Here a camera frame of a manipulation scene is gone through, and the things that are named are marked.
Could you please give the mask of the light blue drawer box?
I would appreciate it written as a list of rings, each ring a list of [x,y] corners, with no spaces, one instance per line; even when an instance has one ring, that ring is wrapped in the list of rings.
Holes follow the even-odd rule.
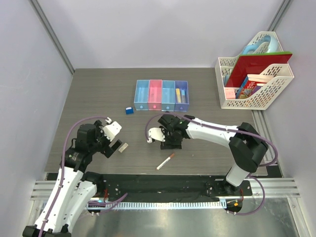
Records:
[[[148,110],[149,82],[149,80],[137,80],[134,96],[134,106],[136,110]]]

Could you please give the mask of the blue capped clear tube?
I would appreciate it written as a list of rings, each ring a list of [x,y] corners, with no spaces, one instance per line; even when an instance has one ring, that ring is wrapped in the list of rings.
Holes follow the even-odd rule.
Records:
[[[186,92],[184,89],[181,90],[181,103],[186,104]]]

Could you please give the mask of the purple drawer box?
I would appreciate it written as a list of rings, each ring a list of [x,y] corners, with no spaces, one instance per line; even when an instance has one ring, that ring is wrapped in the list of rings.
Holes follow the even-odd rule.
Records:
[[[176,80],[175,81],[175,89],[179,88],[180,91],[182,89],[185,90],[186,92],[186,104],[182,104],[182,103],[177,103],[176,101],[176,96],[175,96],[175,108],[174,111],[178,111],[178,112],[186,112],[189,108],[189,90],[188,90],[188,82],[187,81],[180,81],[180,80]]]

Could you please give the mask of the pink drawer box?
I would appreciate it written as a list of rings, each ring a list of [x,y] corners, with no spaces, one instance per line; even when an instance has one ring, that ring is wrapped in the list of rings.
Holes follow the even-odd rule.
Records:
[[[149,82],[148,108],[160,111],[162,102],[162,80],[152,79]]]

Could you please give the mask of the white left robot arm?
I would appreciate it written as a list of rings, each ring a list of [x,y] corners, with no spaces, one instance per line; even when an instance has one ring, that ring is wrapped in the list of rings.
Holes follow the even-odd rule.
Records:
[[[24,237],[70,237],[89,200],[105,191],[103,176],[86,169],[96,153],[109,158],[119,148],[122,142],[115,137],[121,125],[110,118],[105,124],[100,118],[94,123],[81,119],[70,130],[74,129],[74,138],[66,136],[58,176],[46,206],[35,223],[24,228]]]

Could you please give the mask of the clear beige eraser block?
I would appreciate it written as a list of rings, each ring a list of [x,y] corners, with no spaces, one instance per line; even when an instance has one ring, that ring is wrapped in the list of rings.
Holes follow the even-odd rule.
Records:
[[[128,147],[127,143],[124,143],[123,145],[121,145],[121,147],[119,148],[119,152],[122,153],[126,148]]]

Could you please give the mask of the teal blue drawer box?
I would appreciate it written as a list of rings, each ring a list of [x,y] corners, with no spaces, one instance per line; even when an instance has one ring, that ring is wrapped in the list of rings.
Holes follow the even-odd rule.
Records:
[[[175,81],[163,80],[162,81],[162,97],[161,97],[161,110],[174,111],[175,108]]]

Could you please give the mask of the yellow capped tube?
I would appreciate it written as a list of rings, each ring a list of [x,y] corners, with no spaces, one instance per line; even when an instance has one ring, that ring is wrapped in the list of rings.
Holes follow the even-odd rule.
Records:
[[[180,89],[176,88],[175,92],[176,92],[176,101],[177,101],[177,103],[181,103],[182,100],[181,100],[181,91],[180,91]]]

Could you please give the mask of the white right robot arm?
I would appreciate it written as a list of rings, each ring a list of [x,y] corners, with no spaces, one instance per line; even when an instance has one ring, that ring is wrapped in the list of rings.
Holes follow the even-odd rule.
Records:
[[[199,139],[228,148],[234,164],[220,184],[226,195],[236,195],[244,179],[257,171],[267,150],[268,144],[249,123],[239,126],[226,126],[205,122],[194,116],[163,115],[158,119],[164,139],[161,149],[181,149],[183,139]]]

